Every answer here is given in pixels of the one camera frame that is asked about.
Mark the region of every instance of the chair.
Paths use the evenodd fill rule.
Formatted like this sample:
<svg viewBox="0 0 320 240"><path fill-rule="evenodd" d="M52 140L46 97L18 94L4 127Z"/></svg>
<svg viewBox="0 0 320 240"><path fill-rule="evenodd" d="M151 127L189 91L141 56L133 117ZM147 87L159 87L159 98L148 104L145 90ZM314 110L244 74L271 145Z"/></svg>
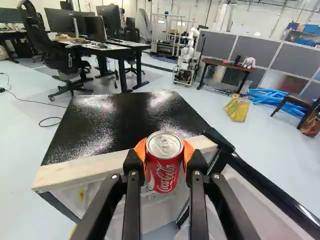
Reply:
<svg viewBox="0 0 320 240"><path fill-rule="evenodd" d="M133 17L127 17L125 20L126 27L124 28L124 39L139 43L140 40L140 32L138 28L135 28L135 19ZM135 75L137 75L137 69L134 68L134 65L137 64L136 57L132 56L130 58L125 59L125 61L130 64L130 67L125 69L125 73L133 72Z"/></svg>
<svg viewBox="0 0 320 240"><path fill-rule="evenodd" d="M29 40L38 51L43 53L44 64L51 69L58 70L59 80L66 84L58 86L58 92L48 95L48 98L53 101L55 96L68 91L73 96L75 90L93 93L93 90L83 88L84 82L91 81L93 78L87 78L85 66L90 66L90 64L81 60L76 47L72 45L62 47L58 42L51 41L46 33L43 20L29 0L20 1L17 10ZM81 77L79 80L70 81L79 75Z"/></svg>
<svg viewBox="0 0 320 240"><path fill-rule="evenodd" d="M320 104L320 97L316 101L313 101L313 100L307 99L297 93L288 93L287 95L284 96L283 100L280 102L280 104L273 111L273 113L271 114L271 117L273 115L275 115L275 113L278 112L286 102L296 104L296 105L306 109L304 116L302 117L298 126L296 127L299 130L302 127L303 123L307 120L307 118L311 115L311 113L313 111L315 111L316 113L320 112L320 106L318 106Z"/></svg>

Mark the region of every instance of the white plush toy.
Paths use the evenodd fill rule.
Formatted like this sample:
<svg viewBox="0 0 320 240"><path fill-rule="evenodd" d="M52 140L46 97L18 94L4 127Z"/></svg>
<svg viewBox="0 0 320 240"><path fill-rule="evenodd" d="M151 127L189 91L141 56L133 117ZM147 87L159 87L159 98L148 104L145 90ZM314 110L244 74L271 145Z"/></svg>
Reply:
<svg viewBox="0 0 320 240"><path fill-rule="evenodd" d="M253 57L247 57L243 61L242 66L247 69L254 69L256 67L256 59L254 59Z"/></svg>

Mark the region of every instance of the coca-cola logo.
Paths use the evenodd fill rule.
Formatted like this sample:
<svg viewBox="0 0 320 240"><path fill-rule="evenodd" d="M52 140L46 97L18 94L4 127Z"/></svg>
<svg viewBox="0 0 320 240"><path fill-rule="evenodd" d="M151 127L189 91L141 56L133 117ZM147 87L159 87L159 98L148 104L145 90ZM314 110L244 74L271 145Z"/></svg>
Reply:
<svg viewBox="0 0 320 240"><path fill-rule="evenodd" d="M176 165L169 164L162 166L159 162L156 164L156 175L160 179L160 186L156 187L162 192L170 192L172 188L172 183L174 182L176 175Z"/></svg>

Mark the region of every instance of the coca-cola can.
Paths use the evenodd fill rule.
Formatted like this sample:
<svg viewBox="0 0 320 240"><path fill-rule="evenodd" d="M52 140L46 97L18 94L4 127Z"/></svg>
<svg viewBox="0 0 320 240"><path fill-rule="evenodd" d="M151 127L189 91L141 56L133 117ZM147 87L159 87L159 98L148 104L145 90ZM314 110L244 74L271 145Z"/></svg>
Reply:
<svg viewBox="0 0 320 240"><path fill-rule="evenodd" d="M171 192L178 182L184 142L170 131L156 131L146 139L148 188Z"/></svg>

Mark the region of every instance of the desk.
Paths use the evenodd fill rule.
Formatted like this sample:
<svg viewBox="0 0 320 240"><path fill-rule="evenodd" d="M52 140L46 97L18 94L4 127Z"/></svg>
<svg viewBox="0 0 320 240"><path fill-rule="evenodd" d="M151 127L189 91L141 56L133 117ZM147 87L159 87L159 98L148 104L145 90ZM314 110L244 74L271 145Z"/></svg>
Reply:
<svg viewBox="0 0 320 240"><path fill-rule="evenodd" d="M27 37L27 31L21 30L21 31L15 31L15 30L8 30L8 31L0 31L0 44L3 46L7 56L9 57L10 61L13 63L18 64L19 62L14 59L13 54L9 50L6 40L17 40L18 42L20 39Z"/></svg>
<svg viewBox="0 0 320 240"><path fill-rule="evenodd" d="M38 51L33 46L32 42L28 39L27 31L26 30L5 30L0 31L0 45L3 46L7 56L9 57L9 60L13 63L18 64L19 62L15 60L13 54L9 50L6 40L10 40L11 42L13 40L16 40L17 43L21 43L20 39L27 39L28 44L30 45L32 51L34 54L37 54Z"/></svg>
<svg viewBox="0 0 320 240"><path fill-rule="evenodd" d="M70 41L58 41L62 45L76 45L78 43L72 43ZM119 66L119 76L120 76L120 85L121 85L121 92L122 93L129 93L132 90L128 89L127 87L127 80L126 80L126 72L125 72L125 62L124 59L131 54L131 48L125 46L118 46L109 44L108 48L99 48L95 45L90 44L82 44L79 47L80 52L85 54L92 54L96 55L100 58L111 58L118 60Z"/></svg>
<svg viewBox="0 0 320 240"><path fill-rule="evenodd" d="M202 72L200 84L196 88L197 90L199 90L204 84L204 78L205 78L205 75L206 75L206 71L207 71L208 65L223 66L223 67L230 68L230 69L236 69L236 70L244 71L245 75L244 75L244 77L242 79L242 82L241 82L239 88L236 91L237 94L240 94L240 91L241 91L242 87L244 86L245 81L247 80L247 77L248 77L249 73L251 73L251 72L253 72L255 70L254 68L248 69L248 68L245 68L245 67L242 67L242 66L234 66L234 65L231 65L231 64L225 64L225 63L223 63L222 60L217 60L217 59L214 59L214 58L204 58L204 59L202 59L202 62L204 62L205 65L204 65L204 69L203 69L203 72Z"/></svg>
<svg viewBox="0 0 320 240"><path fill-rule="evenodd" d="M150 49L151 45L144 44L140 42L134 42L134 41L126 41L126 40L110 40L108 39L106 41L108 44L114 44L118 46L123 46L127 48L131 48L135 51L135 58L136 58L136 86L133 87L133 89L138 89L146 84L148 84L148 81L142 82L142 75L141 75L141 55L142 51Z"/></svg>

